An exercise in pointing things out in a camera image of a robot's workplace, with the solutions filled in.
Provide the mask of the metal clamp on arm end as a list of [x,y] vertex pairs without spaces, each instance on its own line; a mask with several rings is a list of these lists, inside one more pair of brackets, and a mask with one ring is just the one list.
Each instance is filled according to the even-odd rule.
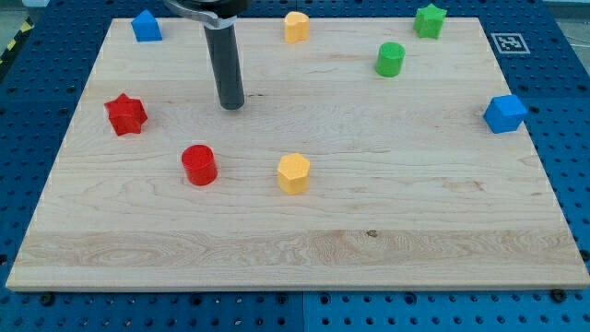
[[164,0],[163,3],[178,16],[201,22],[211,30],[222,30],[235,23],[251,0]]

